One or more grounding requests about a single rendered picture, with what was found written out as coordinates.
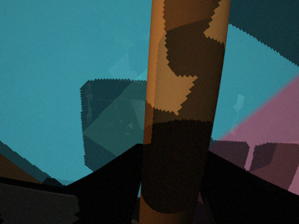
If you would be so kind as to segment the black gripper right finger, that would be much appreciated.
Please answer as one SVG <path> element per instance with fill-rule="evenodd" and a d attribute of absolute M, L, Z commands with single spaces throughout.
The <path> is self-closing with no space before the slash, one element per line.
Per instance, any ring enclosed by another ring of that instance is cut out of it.
<path fill-rule="evenodd" d="M 299 196 L 207 152 L 200 192 L 210 224 L 299 224 Z"/>

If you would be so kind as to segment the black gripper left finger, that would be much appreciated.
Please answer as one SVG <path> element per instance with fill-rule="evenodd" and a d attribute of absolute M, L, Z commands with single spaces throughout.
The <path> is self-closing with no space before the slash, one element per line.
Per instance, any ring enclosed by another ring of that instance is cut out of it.
<path fill-rule="evenodd" d="M 65 187 L 0 176 L 0 224 L 131 224 L 144 144 Z"/>

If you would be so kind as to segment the dark brown cylinder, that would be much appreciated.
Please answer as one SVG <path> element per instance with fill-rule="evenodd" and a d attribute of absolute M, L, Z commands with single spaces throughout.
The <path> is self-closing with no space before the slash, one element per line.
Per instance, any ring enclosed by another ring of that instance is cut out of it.
<path fill-rule="evenodd" d="M 192 224 L 214 127 L 231 0 L 152 0 L 140 224 Z"/>

